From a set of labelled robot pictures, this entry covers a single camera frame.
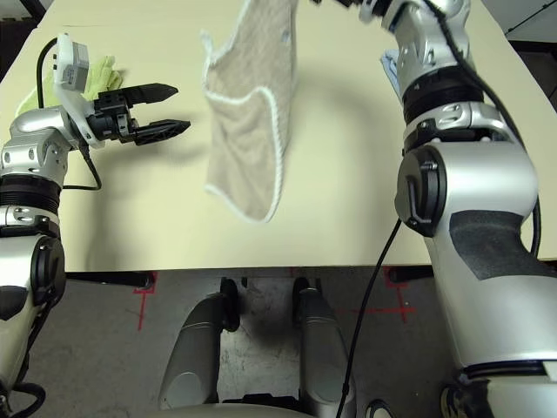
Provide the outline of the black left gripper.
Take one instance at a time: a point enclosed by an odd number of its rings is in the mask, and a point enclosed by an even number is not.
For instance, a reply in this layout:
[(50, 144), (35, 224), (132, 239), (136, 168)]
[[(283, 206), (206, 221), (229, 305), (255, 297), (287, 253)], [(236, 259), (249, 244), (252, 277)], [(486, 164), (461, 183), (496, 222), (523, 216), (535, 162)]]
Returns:
[(87, 118), (89, 127), (99, 140), (119, 140), (122, 143), (150, 145), (162, 142), (185, 132), (190, 121), (165, 119), (137, 128), (130, 114), (136, 104), (153, 104), (165, 101), (178, 93), (168, 84), (151, 83), (98, 93), (93, 100), (94, 113)]

